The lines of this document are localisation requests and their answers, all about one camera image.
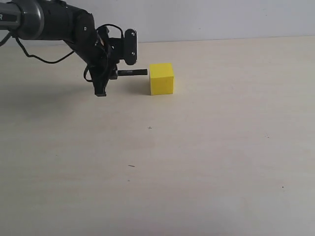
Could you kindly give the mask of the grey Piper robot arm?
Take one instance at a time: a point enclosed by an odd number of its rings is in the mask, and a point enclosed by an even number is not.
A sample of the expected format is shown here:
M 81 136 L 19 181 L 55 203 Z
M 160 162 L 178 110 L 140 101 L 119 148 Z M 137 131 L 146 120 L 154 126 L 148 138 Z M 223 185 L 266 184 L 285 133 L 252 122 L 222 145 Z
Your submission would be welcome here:
M 8 32 L 1 45 L 10 38 L 18 44 L 21 40 L 65 42 L 86 63 L 95 95 L 106 96 L 119 60 L 111 55 L 107 25 L 96 28 L 88 11 L 63 0 L 11 0 L 0 4 L 0 29 Z

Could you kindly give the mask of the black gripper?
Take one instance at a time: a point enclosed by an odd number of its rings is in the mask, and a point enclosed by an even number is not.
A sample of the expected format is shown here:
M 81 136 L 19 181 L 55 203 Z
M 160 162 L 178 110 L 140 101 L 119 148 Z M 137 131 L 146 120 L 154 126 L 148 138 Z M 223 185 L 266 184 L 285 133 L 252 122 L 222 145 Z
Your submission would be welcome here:
M 124 38 L 108 38 L 104 45 L 97 42 L 101 49 L 98 65 L 87 64 L 85 67 L 85 80 L 92 83 L 94 94 L 97 97 L 106 97 L 106 86 L 110 80 L 118 78 L 117 64 L 124 58 Z

